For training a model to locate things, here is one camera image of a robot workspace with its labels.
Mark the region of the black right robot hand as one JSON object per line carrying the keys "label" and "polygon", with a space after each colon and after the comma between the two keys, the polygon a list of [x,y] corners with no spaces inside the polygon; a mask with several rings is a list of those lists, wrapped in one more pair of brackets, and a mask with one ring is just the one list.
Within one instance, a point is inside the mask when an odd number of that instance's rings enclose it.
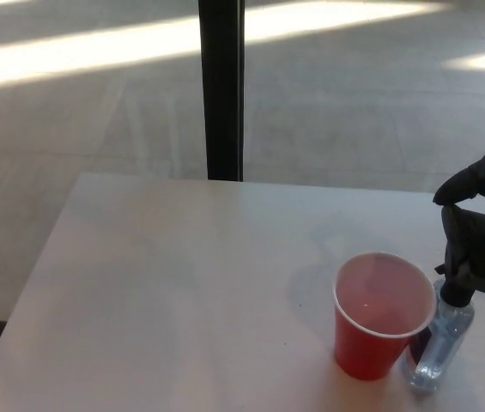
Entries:
{"label": "black right robot hand", "polygon": [[443,264],[435,268],[445,277],[445,296],[475,291],[485,294],[485,215],[462,209],[458,203],[485,197],[485,155],[450,177],[434,194],[446,235]]}

